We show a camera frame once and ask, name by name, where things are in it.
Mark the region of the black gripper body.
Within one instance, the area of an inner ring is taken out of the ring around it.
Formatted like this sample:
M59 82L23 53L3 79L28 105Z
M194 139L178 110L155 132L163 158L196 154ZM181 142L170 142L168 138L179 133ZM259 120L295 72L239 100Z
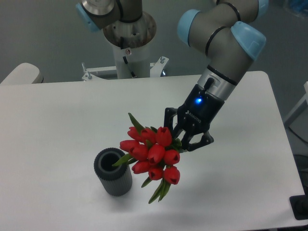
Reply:
M177 134L206 133L224 101L195 85L183 105L177 109Z

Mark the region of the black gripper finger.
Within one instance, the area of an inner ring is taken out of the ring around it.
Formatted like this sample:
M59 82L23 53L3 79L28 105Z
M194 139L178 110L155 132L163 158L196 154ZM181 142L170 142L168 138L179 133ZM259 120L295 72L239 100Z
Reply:
M214 142L214 138L209 134L209 131L197 135L191 135L185 130L181 130L180 133L183 133L180 152L192 152Z
M184 110L183 106L179 108L167 107L164 115L164 127L170 130L172 137L178 138L184 130Z

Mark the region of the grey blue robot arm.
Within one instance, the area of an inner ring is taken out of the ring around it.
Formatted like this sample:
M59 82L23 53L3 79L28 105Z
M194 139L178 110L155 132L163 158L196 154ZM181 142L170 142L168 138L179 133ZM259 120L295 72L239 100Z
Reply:
M214 141L210 123L266 44L250 23L267 11L268 4L218 0L206 13L188 10L180 18L180 40L210 59L183 105L165 110L164 126L173 138L182 135L184 151ZM113 46L118 78L150 76L147 45L156 34L156 23L140 0L82 0L76 10L89 30L102 30Z

